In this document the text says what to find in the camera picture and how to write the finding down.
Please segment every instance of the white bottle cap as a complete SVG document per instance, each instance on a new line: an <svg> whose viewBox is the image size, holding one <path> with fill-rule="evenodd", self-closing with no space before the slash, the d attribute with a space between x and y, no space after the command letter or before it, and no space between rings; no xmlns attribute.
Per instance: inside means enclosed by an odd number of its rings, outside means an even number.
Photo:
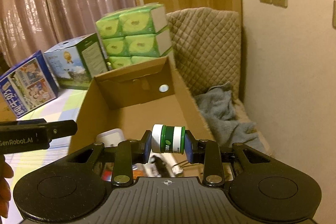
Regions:
<svg viewBox="0 0 336 224"><path fill-rule="evenodd" d="M162 124L155 124L152 130L152 151L153 153L161 153L161 131Z"/></svg>

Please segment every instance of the blue product box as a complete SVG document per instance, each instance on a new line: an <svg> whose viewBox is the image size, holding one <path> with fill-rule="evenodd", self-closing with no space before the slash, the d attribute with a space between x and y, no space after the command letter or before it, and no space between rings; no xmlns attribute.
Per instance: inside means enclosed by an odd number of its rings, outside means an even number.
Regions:
<svg viewBox="0 0 336 224"><path fill-rule="evenodd" d="M57 98L58 86L41 51L0 77L0 92L17 118Z"/></svg>

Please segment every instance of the green and white jar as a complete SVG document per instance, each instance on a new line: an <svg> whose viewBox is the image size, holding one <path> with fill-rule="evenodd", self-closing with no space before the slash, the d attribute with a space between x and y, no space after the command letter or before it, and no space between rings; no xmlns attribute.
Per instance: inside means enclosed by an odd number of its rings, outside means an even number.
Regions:
<svg viewBox="0 0 336 224"><path fill-rule="evenodd" d="M152 151L154 153L184 153L185 127L170 127L155 124L152 130Z"/></svg>

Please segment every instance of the stack of tissue packs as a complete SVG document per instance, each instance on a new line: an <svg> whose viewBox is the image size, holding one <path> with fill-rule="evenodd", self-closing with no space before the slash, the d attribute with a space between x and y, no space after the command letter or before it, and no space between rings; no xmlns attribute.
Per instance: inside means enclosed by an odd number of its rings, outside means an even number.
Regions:
<svg viewBox="0 0 336 224"><path fill-rule="evenodd" d="M96 26L113 69L165 55L173 60L162 4L118 10L98 20Z"/></svg>

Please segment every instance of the white container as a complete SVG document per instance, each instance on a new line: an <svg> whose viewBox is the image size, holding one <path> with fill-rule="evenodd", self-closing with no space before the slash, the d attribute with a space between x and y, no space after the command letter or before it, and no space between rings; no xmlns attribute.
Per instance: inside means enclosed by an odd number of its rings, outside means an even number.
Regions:
<svg viewBox="0 0 336 224"><path fill-rule="evenodd" d="M106 131L96 137L96 142L104 143L105 147L118 146L122 141L125 141L125 137L120 128Z"/></svg>

